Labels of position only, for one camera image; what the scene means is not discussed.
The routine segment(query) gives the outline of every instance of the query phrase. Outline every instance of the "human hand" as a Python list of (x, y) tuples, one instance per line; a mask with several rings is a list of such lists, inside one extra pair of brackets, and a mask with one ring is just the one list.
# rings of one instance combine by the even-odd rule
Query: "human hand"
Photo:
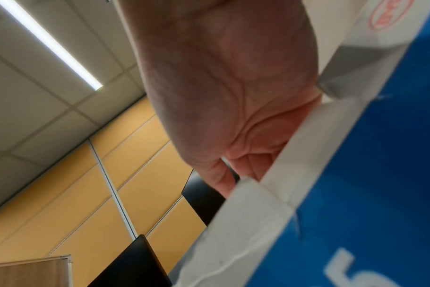
[(299, 0), (118, 0), (146, 91), (181, 157), (227, 197), (260, 180), (320, 102)]

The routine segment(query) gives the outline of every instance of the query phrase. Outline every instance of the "linear light fixture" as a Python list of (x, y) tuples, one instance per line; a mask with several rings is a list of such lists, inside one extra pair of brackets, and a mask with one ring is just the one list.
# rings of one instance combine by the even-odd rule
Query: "linear light fixture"
[(17, 2), (14, 0), (0, 0), (0, 5), (10, 13), (18, 22), (28, 29), (37, 39), (47, 46), (56, 56), (66, 63), (94, 90), (102, 87), (99, 81), (91, 75), (67, 50), (62, 47), (45, 29), (40, 26)]

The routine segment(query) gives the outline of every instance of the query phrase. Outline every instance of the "wall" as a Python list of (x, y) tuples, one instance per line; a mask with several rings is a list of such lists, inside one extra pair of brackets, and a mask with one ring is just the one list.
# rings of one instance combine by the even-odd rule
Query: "wall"
[(87, 286), (144, 234), (169, 272), (205, 228), (191, 170), (144, 98), (0, 208), (0, 262), (71, 254)]

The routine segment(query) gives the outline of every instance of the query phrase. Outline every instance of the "ceiling grid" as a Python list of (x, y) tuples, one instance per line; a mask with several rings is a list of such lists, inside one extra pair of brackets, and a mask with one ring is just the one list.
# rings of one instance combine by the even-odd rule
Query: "ceiling grid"
[(103, 87), (93, 91), (0, 7), (0, 204), (145, 94), (112, 4), (16, 1)]

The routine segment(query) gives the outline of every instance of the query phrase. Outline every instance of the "black object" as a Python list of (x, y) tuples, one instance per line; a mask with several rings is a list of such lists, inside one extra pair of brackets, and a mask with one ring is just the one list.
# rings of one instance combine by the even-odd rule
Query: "black object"
[(170, 287), (144, 235), (133, 241), (88, 287)]
[[(235, 182), (238, 182), (240, 177), (233, 170), (231, 171)], [(182, 195), (206, 226), (209, 225), (225, 201), (224, 197), (205, 183), (196, 171), (190, 174), (187, 184), (182, 190)]]

